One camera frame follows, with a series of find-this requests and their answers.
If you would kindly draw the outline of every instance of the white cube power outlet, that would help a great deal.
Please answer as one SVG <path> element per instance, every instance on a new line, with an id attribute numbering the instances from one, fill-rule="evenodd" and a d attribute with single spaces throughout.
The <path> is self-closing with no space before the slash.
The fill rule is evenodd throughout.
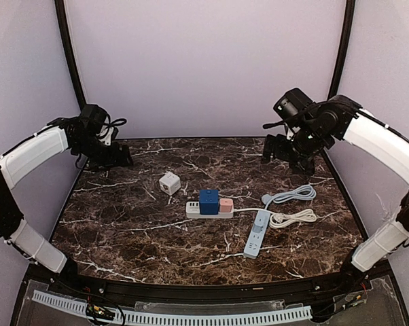
<path id="1" fill-rule="evenodd" d="M 159 179 L 159 186 L 163 192 L 171 196 L 180 189 L 180 178 L 174 173 L 167 172 Z"/>

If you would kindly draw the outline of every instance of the pink cube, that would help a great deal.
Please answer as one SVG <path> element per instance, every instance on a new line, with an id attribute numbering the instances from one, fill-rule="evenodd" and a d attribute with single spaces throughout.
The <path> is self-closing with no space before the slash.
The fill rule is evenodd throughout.
<path id="1" fill-rule="evenodd" d="M 219 200 L 219 212 L 230 213 L 233 209 L 233 200 L 229 198 L 221 198 Z"/>

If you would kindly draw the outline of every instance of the robotic arm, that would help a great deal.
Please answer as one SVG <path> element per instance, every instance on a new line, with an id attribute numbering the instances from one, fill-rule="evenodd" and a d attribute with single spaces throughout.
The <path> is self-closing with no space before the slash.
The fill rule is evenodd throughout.
<path id="1" fill-rule="evenodd" d="M 125 119 L 111 122 L 109 114 L 97 105 L 86 105 L 81 114 L 58 118 L 33 136 L 0 156 L 0 237 L 24 257 L 64 277 L 77 273 L 76 263 L 52 246 L 24 219 L 11 190 L 32 170 L 51 157 L 71 150 L 85 155 L 93 168 L 132 166 L 126 145 L 113 142 L 118 126 Z"/>
<path id="2" fill-rule="evenodd" d="M 363 110 L 351 99 L 337 95 L 315 103 L 294 88 L 276 103 L 274 110 L 283 119 L 264 128 L 284 125 L 286 135 L 268 135 L 263 162 L 271 157 L 289 162 L 296 173 L 312 175 L 314 157 L 335 140 L 361 148 L 397 173 L 409 186 L 409 140 Z M 342 265 L 346 290 L 359 283 L 376 262 L 409 239 L 409 192 L 392 218 L 351 251 Z"/>

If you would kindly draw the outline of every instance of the blue box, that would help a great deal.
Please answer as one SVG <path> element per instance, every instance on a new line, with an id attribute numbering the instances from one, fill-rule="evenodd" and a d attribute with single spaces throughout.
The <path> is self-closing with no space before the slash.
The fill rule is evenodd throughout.
<path id="1" fill-rule="evenodd" d="M 198 203 L 201 215 L 217 215 L 219 208 L 218 190 L 200 190 Z"/>

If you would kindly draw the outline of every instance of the white perforated strip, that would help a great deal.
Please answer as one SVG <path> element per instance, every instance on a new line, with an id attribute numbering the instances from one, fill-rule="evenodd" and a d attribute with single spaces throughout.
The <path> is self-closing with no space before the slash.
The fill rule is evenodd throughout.
<path id="1" fill-rule="evenodd" d="M 51 308 L 86 317 L 86 303 L 82 300 L 71 300 L 51 293 L 34 290 L 33 301 Z M 125 325 L 167 325 L 167 326 L 266 326 L 304 321 L 311 319 L 310 306 L 285 310 L 260 312 L 257 314 L 229 314 L 215 316 L 190 316 L 174 314 L 152 314 L 123 309 L 126 315 Z M 122 315 L 117 310 L 113 323 L 122 324 Z"/>

